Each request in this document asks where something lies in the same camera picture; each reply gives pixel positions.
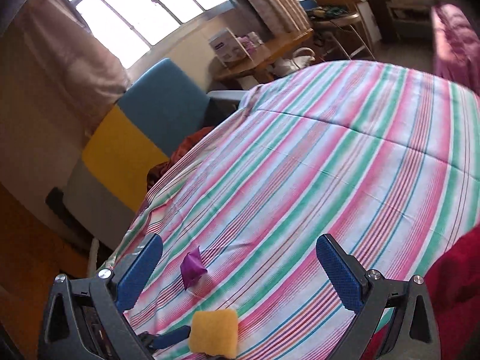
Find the bedsheet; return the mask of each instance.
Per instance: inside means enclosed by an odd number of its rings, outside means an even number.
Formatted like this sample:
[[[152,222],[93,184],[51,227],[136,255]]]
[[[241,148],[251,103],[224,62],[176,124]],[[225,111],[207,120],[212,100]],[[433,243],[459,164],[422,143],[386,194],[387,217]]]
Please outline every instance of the bedsheet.
[[[107,264],[158,233],[137,332],[234,308],[239,359],[323,359],[350,323],[315,256],[329,232],[367,269],[423,275],[478,219],[478,98],[430,74],[338,61],[253,88],[148,192]],[[200,246],[208,274],[183,289]],[[203,359],[187,342],[156,359]]]

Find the purple pouch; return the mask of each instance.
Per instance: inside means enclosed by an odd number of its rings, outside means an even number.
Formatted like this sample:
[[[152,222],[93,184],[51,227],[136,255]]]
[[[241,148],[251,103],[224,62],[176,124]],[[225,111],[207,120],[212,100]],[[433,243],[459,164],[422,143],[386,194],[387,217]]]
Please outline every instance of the purple pouch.
[[[180,264],[181,279],[185,289],[194,286],[200,280],[200,277],[207,273],[207,269],[202,263],[200,257],[200,247],[187,253]]]

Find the silver screw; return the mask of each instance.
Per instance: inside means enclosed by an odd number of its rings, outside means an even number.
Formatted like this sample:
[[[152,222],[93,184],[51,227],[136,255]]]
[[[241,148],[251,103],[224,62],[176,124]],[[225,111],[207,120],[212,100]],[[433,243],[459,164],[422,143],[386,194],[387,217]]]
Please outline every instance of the silver screw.
[[[423,284],[423,277],[421,277],[419,274],[413,275],[413,281],[417,284]]]
[[[100,272],[98,272],[98,277],[101,279],[108,279],[112,274],[112,271],[110,269],[102,269]]]
[[[58,274],[57,276],[55,276],[55,282],[56,283],[63,283],[66,278],[67,278],[67,276],[65,276],[64,274]]]
[[[368,272],[368,277],[372,280],[378,280],[382,277],[382,274],[378,272],[376,269],[370,269]]]

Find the wooden table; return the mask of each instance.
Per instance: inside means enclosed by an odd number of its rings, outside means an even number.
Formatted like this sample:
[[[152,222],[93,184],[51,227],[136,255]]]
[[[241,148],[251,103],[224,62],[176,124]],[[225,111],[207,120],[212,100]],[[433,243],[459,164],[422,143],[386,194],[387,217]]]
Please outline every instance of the wooden table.
[[[240,77],[253,76],[261,84],[270,83],[274,80],[274,77],[266,70],[266,67],[309,39],[313,33],[314,30],[309,29],[273,38],[257,47],[250,58],[245,58],[245,60],[233,67],[223,68],[214,76],[214,80],[225,82]]]

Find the pink blanket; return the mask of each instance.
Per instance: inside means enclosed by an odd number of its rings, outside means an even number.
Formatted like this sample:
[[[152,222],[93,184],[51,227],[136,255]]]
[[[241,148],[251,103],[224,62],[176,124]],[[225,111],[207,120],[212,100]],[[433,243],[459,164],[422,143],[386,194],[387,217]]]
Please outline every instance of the pink blanket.
[[[432,8],[435,75],[462,84],[480,95],[480,40],[460,8]]]

